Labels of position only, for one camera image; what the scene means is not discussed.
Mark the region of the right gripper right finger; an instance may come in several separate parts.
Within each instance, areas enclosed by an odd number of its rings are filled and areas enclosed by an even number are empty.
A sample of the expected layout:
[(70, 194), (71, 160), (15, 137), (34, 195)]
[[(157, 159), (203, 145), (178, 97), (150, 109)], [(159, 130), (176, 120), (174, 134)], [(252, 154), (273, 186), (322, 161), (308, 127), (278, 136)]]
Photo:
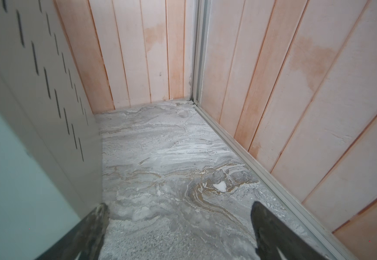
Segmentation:
[(261, 260), (325, 259), (259, 201), (252, 205), (251, 222)]

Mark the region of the grey metal cabinet box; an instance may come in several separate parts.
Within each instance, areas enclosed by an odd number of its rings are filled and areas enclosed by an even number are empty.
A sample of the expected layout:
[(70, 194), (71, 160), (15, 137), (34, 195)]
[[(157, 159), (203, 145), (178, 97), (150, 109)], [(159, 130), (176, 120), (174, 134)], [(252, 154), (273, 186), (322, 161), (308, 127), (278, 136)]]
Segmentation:
[(53, 1), (0, 1), (0, 260), (34, 260), (101, 203), (101, 138)]

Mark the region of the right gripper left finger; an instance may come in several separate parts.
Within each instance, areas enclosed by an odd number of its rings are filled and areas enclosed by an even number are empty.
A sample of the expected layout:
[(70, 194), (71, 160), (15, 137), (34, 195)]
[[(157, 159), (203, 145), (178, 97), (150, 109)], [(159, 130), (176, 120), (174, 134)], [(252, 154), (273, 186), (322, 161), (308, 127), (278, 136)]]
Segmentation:
[(109, 208), (101, 203), (38, 259), (97, 260), (108, 224)]

